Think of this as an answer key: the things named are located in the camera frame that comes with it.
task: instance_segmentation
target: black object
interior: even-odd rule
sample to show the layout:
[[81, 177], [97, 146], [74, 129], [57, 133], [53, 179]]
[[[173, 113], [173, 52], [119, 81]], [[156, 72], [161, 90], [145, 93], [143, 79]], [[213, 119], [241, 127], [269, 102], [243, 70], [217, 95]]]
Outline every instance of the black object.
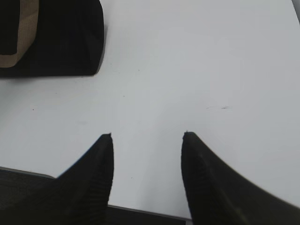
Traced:
[[0, 77], [94, 75], [103, 45], [99, 0], [40, 0], [35, 42], [14, 67], [0, 68]]
[[194, 225], [300, 224], [300, 209], [239, 175], [194, 133], [183, 137], [181, 169]]
[[5, 0], [0, 3], [0, 55], [17, 53], [20, 19], [20, 0]]
[[1, 193], [6, 196], [0, 205], [1, 224], [100, 225], [105, 221], [113, 181], [113, 142], [110, 135], [101, 136], [70, 169], [54, 180], [32, 178], [30, 184], [22, 179], [26, 177], [24, 174], [3, 171], [1, 174], [7, 176], [0, 177], [0, 189], [6, 190]]

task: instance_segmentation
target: textured fabric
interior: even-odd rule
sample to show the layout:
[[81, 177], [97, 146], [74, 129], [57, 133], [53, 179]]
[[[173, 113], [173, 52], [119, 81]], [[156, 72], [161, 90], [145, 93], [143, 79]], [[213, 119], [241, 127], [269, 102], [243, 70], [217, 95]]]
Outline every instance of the textured fabric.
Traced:
[[53, 179], [0, 169], [0, 210], [13, 206]]
[[103, 135], [70, 169], [1, 213], [4, 224], [99, 225], [113, 181], [113, 142]]
[[181, 169], [194, 225], [296, 225], [300, 209], [260, 189], [185, 133]]
[[0, 22], [0, 67], [3, 68], [13, 67], [26, 53], [36, 37], [38, 24], [39, 0], [10, 1], [0, 3], [5, 11]]
[[94, 75], [103, 45], [99, 0], [41, 0], [35, 42], [0, 77]]

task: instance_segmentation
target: white surface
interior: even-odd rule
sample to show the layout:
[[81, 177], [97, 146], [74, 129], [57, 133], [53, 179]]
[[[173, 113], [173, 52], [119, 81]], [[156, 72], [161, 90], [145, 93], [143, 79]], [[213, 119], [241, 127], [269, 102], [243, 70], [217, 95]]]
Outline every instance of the white surface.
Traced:
[[300, 206], [300, 28], [288, 0], [102, 0], [95, 77], [0, 81], [0, 165], [58, 176], [112, 132], [110, 204], [189, 217], [186, 130]]

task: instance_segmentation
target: beige strap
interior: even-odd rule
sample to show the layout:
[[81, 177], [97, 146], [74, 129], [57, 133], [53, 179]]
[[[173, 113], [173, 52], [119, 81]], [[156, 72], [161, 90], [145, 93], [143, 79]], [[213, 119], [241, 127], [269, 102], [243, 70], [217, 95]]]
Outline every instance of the beige strap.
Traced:
[[39, 0], [20, 0], [20, 23], [18, 30], [17, 53], [0, 55], [0, 67], [13, 67], [32, 45], [38, 25]]

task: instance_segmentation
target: black bag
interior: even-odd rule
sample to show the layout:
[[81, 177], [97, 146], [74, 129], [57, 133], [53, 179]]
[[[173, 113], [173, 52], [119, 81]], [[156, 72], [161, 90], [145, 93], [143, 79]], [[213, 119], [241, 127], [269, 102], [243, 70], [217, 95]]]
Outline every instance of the black bag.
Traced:
[[[0, 55], [16, 52], [17, 28], [21, 24], [17, 8], [22, 1], [38, 2], [0, 3], [0, 12], [7, 11], [0, 15]], [[15, 66], [10, 63], [13, 67], [0, 68], [0, 77], [93, 75], [98, 71], [103, 45], [104, 20], [99, 0], [41, 0], [34, 43]]]

